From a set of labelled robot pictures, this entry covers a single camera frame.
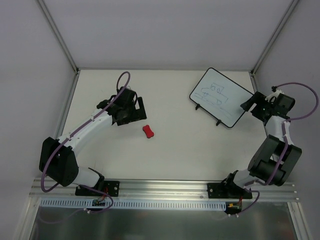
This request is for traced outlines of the red bone-shaped eraser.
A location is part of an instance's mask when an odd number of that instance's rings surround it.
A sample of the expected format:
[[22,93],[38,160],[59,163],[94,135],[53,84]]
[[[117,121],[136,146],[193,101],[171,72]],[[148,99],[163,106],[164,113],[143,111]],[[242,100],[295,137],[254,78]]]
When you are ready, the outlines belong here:
[[143,132],[145,133],[146,137],[148,139],[152,138],[155,136],[155,133],[152,131],[151,127],[147,124],[142,127]]

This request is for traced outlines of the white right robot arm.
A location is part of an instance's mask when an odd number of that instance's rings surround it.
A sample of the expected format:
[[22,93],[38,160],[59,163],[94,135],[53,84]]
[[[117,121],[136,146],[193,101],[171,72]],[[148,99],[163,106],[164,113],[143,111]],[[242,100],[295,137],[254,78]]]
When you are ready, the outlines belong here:
[[295,102],[294,98],[276,90],[269,96],[256,92],[241,104],[244,111],[251,112],[273,131],[267,135],[246,169],[230,173],[219,184],[217,190],[221,194],[227,198],[240,198],[254,183],[263,186],[284,184],[302,155],[302,149],[295,146],[290,137],[288,113]]

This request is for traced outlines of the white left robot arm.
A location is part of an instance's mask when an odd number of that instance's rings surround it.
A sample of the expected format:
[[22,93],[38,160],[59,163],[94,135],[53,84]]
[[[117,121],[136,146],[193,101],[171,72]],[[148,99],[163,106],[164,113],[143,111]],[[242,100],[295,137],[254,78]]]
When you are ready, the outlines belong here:
[[101,101],[90,117],[73,131],[57,139],[46,138],[42,143],[39,170],[41,189],[48,176],[56,185],[77,185],[77,196],[98,196],[110,193],[105,177],[90,167],[78,165],[77,156],[85,145],[103,128],[122,126],[147,119],[143,98],[129,88],[121,87],[116,95]]

